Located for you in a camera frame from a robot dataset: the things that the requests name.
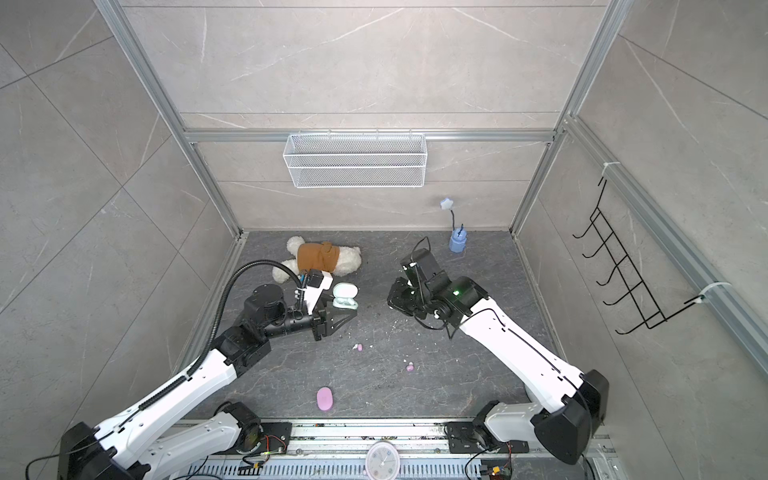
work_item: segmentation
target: wire mesh basket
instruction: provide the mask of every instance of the wire mesh basket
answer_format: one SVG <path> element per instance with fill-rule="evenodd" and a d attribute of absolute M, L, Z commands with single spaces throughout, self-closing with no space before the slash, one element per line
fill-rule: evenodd
<path fill-rule="evenodd" d="M 422 134 L 292 134 L 283 158 L 297 188 L 422 187 Z"/>

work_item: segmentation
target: pink eraser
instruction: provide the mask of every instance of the pink eraser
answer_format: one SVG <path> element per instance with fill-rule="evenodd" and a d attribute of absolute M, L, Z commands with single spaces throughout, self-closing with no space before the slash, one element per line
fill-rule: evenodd
<path fill-rule="evenodd" d="M 333 406 L 333 393 L 331 393 L 331 389 L 324 386 L 323 388 L 317 391 L 317 408 L 323 410 L 324 412 L 327 412 L 328 410 L 331 410 L 332 406 Z"/>

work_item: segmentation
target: cable tie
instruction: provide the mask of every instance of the cable tie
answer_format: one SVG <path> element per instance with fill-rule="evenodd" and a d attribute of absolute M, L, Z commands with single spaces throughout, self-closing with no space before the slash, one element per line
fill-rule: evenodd
<path fill-rule="evenodd" d="M 694 303 L 703 303 L 703 302 L 704 302 L 704 297 L 705 297 L 705 295 L 704 295 L 704 294 L 705 294 L 705 293 L 707 293 L 707 290 L 709 290 L 709 289 L 711 289 L 711 288 L 714 288 L 715 286 L 726 286 L 726 285 L 728 285 L 728 286 L 732 286 L 732 285 L 731 285 L 730 283 L 728 283 L 728 282 L 714 282 L 714 283 L 710 283 L 709 285 L 705 286 L 705 287 L 704 287 L 704 288 L 703 288 L 703 289 L 702 289 L 702 290 L 699 292 L 699 297 L 698 297 L 697 299 L 695 299 L 695 300 L 694 300 Z"/>
<path fill-rule="evenodd" d="M 608 168 L 608 165 L 616 165 L 620 164 L 621 162 L 603 162 L 603 171 L 600 172 L 601 177 L 605 177 L 605 169 Z"/>

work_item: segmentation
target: stuffed teddy bear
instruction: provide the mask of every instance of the stuffed teddy bear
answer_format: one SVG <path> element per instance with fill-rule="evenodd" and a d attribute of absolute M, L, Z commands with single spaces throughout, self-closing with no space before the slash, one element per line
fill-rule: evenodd
<path fill-rule="evenodd" d="M 295 258 L 282 262 L 296 275 L 312 268 L 345 276 L 360 268 L 360 247 L 338 247 L 330 242 L 307 243 L 302 237 L 291 237 L 286 244 Z M 272 269 L 272 278 L 278 283 L 288 280 L 288 274 L 279 268 Z"/>

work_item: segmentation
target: dark marble floor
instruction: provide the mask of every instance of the dark marble floor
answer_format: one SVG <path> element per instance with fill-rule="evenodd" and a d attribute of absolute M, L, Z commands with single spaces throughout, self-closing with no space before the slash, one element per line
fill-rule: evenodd
<path fill-rule="evenodd" d="M 239 263 L 289 258 L 286 240 L 293 234 L 251 233 Z M 358 316 L 320 342 L 314 342 L 310 332 L 273 339 L 269 355 L 200 404 L 189 418 L 208 418 L 225 399 L 242 401 L 263 418 L 473 416 L 490 400 L 528 401 L 523 383 L 472 338 L 457 333 L 449 340 L 444 332 L 424 329 L 386 305 L 389 288 L 400 275 L 399 259 L 428 234 L 435 258 L 450 277 L 475 280 L 518 325 L 551 348 L 551 336 L 508 233 L 470 232 L 460 254 L 448 250 L 448 232 L 298 234 L 307 241 L 360 247 L 360 269 L 334 279 L 359 287 Z M 244 273 L 230 295 L 221 328 L 232 324 L 254 287 L 271 282 L 270 268 Z M 286 298 L 292 297 L 293 284 L 285 286 Z M 427 321 L 438 322 L 432 317 Z M 364 345 L 362 352 L 353 349 L 356 343 Z M 406 372 L 407 362 L 413 362 L 413 372 Z M 316 392 L 324 386 L 334 397 L 328 412 L 316 405 Z"/>

